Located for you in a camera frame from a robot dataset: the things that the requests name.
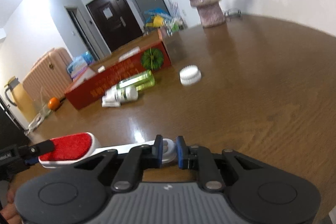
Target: red cardboard box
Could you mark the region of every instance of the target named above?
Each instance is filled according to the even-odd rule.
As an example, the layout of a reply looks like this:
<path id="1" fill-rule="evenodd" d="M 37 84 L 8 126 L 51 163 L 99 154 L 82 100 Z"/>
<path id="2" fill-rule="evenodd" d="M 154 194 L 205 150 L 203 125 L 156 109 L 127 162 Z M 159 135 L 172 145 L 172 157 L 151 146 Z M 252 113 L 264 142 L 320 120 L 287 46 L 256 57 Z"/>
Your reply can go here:
<path id="1" fill-rule="evenodd" d="M 167 50 L 163 42 L 141 48 L 141 51 L 124 61 L 116 63 L 101 73 L 84 80 L 78 85 L 77 80 L 67 87 L 65 96 L 76 108 L 81 109 L 104 96 L 105 91 L 119 83 L 121 80 L 150 69 L 153 73 L 171 66 Z"/>

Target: door handle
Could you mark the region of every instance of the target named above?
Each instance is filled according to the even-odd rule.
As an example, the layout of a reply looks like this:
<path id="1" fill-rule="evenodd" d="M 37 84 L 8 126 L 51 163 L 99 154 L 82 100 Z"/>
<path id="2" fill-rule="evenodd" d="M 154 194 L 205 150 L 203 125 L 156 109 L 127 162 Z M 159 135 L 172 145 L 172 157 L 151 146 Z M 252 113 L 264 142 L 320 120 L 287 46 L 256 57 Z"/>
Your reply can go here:
<path id="1" fill-rule="evenodd" d="M 126 22 L 125 22 L 125 20 L 123 19 L 123 17 L 120 17 L 120 20 L 121 20 L 121 23 L 124 25 L 124 27 L 126 27 Z"/>

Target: white bottle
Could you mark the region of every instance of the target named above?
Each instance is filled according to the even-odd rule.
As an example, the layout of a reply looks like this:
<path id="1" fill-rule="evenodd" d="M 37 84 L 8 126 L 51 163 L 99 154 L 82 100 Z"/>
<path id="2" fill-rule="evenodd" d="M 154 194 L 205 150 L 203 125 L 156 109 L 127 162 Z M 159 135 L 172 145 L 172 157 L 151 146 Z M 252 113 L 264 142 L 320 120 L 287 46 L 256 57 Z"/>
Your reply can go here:
<path id="1" fill-rule="evenodd" d="M 111 89 L 106 92 L 105 101 L 112 102 L 129 102 L 138 100 L 139 94 L 137 88 L 134 86 L 128 86 L 123 89 Z"/>

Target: dark brown door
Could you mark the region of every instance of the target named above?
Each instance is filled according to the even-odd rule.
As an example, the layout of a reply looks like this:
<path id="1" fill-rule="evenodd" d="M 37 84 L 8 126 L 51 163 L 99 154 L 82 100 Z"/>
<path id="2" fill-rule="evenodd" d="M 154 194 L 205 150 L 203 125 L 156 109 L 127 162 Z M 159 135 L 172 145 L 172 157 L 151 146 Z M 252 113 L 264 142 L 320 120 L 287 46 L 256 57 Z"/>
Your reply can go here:
<path id="1" fill-rule="evenodd" d="M 125 0 L 94 0 L 87 7 L 111 51 L 142 36 Z"/>

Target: brown tabletop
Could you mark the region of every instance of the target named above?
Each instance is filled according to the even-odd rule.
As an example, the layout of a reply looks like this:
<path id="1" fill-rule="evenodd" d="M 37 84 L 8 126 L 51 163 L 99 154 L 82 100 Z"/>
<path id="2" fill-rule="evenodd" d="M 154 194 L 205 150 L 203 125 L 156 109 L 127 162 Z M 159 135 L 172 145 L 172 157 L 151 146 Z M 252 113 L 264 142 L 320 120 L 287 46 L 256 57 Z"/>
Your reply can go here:
<path id="1" fill-rule="evenodd" d="M 173 66 L 156 73 L 156 86 L 137 102 L 102 108 L 97 101 L 77 111 L 66 101 L 34 134 L 91 132 L 103 146 L 183 135 L 212 152 L 233 148 L 313 182 L 322 195 L 316 219 L 326 216 L 336 205 L 336 38 L 244 16 L 170 42 Z M 182 86 L 179 70 L 191 64 L 202 80 Z M 191 177 L 176 166 L 144 174 L 150 181 Z"/>

